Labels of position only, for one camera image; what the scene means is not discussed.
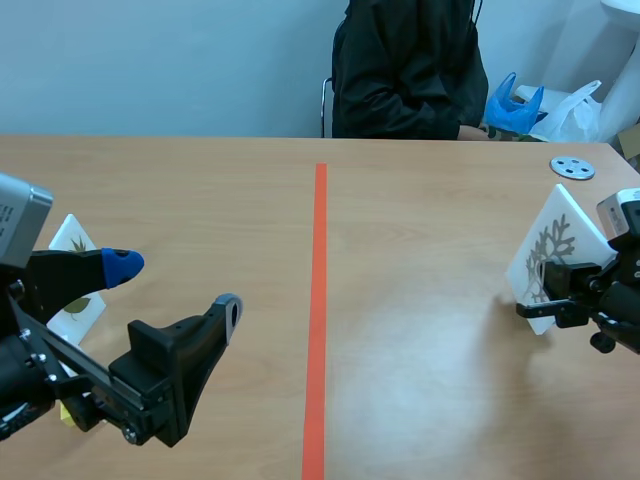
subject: chair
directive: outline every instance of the chair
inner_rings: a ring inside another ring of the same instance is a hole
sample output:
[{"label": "chair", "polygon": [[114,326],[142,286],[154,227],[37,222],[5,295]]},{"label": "chair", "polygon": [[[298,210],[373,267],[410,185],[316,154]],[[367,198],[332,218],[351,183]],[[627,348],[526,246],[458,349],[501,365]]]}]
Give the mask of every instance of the chair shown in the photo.
[{"label": "chair", "polygon": [[325,136],[324,112],[325,112],[325,104],[327,102],[327,84],[328,83],[331,83],[333,85],[333,78],[329,77],[324,82],[322,82],[322,109],[320,110],[320,138],[324,138]]}]

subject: black hoodie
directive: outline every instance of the black hoodie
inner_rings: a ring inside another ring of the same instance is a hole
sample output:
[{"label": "black hoodie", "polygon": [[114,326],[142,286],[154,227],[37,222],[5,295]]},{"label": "black hoodie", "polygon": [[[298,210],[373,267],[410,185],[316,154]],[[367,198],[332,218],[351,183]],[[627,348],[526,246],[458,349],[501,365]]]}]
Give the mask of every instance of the black hoodie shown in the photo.
[{"label": "black hoodie", "polygon": [[489,87],[473,8],[351,0],[334,41],[333,136],[453,140],[477,127]]}]

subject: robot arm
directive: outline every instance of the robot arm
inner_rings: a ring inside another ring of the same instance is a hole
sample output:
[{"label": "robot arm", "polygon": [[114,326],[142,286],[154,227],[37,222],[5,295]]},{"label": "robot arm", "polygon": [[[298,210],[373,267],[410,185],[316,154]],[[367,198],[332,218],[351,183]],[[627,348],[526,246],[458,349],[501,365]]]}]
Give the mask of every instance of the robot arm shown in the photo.
[{"label": "robot arm", "polygon": [[540,274],[550,301],[516,310],[525,318],[555,316],[559,328],[592,320],[600,329],[591,337],[594,348],[610,353],[620,343],[640,353],[640,189],[612,195],[597,211],[616,257],[604,268],[547,262]]},{"label": "robot arm", "polygon": [[106,420],[129,443],[156,437],[172,447],[189,430],[242,302],[222,295],[202,315],[161,329],[133,321],[131,349],[102,367],[46,323],[73,300],[133,278],[142,257],[111,249],[33,252],[52,202],[46,190],[0,174],[0,440],[58,399],[83,431]]}]

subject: white card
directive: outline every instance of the white card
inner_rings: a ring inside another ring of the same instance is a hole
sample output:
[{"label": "white card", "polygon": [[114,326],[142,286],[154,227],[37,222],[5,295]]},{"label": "white card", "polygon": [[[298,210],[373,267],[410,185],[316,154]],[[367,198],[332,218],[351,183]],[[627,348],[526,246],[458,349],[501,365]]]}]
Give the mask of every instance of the white card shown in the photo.
[{"label": "white card", "polygon": [[[69,214],[49,244],[49,250],[68,250],[72,252],[95,250],[87,232],[76,217]],[[58,312],[49,323],[53,332],[66,336],[69,343],[78,345],[89,329],[98,320],[106,305],[98,293],[90,293],[67,305]]]},{"label": "white card", "polygon": [[[546,261],[605,266],[615,255],[588,215],[567,189],[558,184],[511,262],[507,280],[517,302],[524,305],[546,302],[549,298],[540,278],[541,266]],[[536,335],[542,335],[554,323],[554,317],[529,319]]]}]

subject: card with snowflake print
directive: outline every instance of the card with snowflake print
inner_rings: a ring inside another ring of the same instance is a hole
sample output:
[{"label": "card with snowflake print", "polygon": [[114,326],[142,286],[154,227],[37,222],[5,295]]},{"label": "card with snowflake print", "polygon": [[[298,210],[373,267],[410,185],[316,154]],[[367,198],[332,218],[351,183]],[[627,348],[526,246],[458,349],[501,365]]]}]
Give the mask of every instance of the card with snowflake print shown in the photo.
[{"label": "card with snowflake print", "polygon": [[[507,270],[516,301],[531,305],[549,300],[542,287],[541,272],[547,261],[606,265],[615,252],[563,185],[556,185],[538,214]],[[529,319],[542,335],[554,317]]]}]

